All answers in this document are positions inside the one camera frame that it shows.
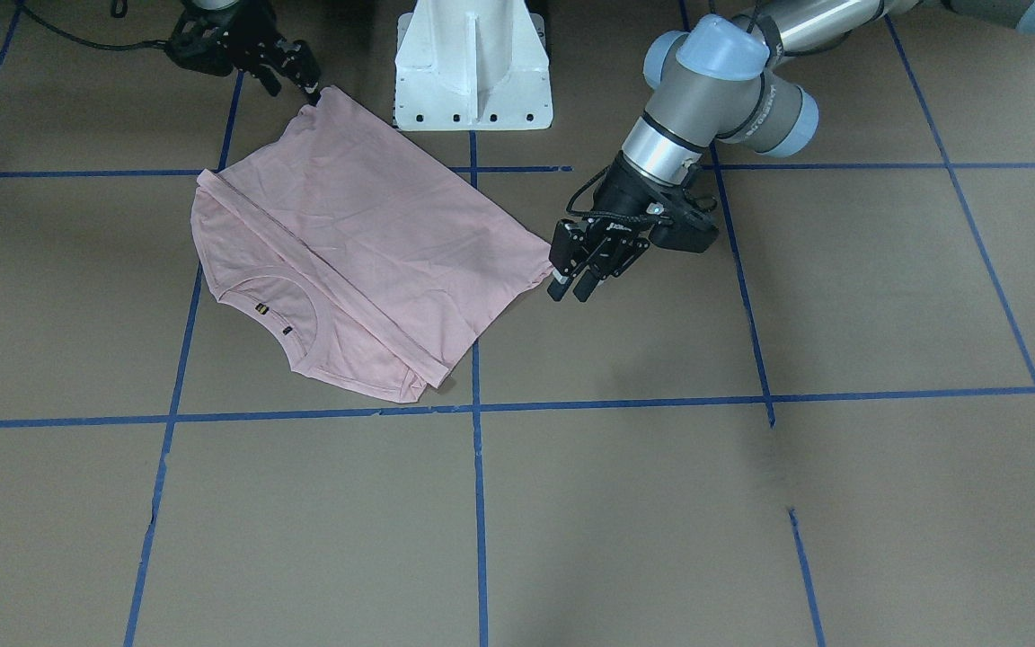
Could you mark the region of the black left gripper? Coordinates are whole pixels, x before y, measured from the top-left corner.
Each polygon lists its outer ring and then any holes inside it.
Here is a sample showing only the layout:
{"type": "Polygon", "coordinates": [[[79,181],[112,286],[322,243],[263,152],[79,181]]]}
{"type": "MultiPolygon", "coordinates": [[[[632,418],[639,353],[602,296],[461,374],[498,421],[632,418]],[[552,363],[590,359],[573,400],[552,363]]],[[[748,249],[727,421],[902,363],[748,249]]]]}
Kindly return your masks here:
{"type": "Polygon", "coordinates": [[[559,220],[554,230],[550,298],[561,302],[578,276],[572,295],[587,303],[604,280],[628,270],[652,245],[648,236],[661,212],[653,204],[657,193],[662,187],[689,189],[693,184],[689,165],[679,168],[679,176],[677,184],[654,180],[627,155],[617,155],[578,189],[567,204],[569,217],[559,220]]]}

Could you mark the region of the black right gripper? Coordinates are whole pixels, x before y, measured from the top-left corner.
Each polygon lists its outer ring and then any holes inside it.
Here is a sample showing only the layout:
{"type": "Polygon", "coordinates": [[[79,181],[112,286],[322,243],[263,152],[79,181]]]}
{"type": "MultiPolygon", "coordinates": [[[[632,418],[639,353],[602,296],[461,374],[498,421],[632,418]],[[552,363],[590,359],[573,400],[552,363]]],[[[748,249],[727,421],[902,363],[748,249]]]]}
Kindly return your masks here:
{"type": "Polygon", "coordinates": [[[233,18],[226,26],[221,45],[234,68],[250,73],[268,92],[277,97],[283,84],[279,77],[296,86],[307,105],[321,97],[321,69],[310,45],[289,40],[279,31],[277,12],[270,1],[233,1],[217,11],[233,18]]]}

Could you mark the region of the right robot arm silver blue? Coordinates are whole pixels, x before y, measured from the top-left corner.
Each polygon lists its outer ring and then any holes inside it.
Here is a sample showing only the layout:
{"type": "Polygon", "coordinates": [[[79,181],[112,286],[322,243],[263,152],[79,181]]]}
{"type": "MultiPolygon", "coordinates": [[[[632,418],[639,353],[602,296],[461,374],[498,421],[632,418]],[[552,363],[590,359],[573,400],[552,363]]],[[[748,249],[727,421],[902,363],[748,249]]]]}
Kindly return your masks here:
{"type": "Polygon", "coordinates": [[[185,1],[178,25],[190,40],[181,49],[196,70],[209,76],[242,71],[271,97],[287,79],[308,105],[321,97],[321,69],[305,40],[288,40],[270,1],[185,1]]]}

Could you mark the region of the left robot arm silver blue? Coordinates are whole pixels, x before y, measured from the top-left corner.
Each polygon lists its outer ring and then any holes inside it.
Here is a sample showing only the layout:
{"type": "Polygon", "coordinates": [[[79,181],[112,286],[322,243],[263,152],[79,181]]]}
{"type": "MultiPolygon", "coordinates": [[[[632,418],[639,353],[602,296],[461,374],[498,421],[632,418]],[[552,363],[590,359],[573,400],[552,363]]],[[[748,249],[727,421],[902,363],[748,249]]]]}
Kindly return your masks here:
{"type": "Polygon", "coordinates": [[[657,37],[643,61],[649,101],[615,160],[580,187],[591,205],[568,200],[555,226],[550,298],[587,302],[653,247],[705,253],[732,224],[716,217],[718,197],[691,192],[703,156],[724,144],[789,158],[816,136],[816,99],[777,67],[913,8],[912,1],[756,1],[746,12],[708,13],[693,29],[657,37]]]}

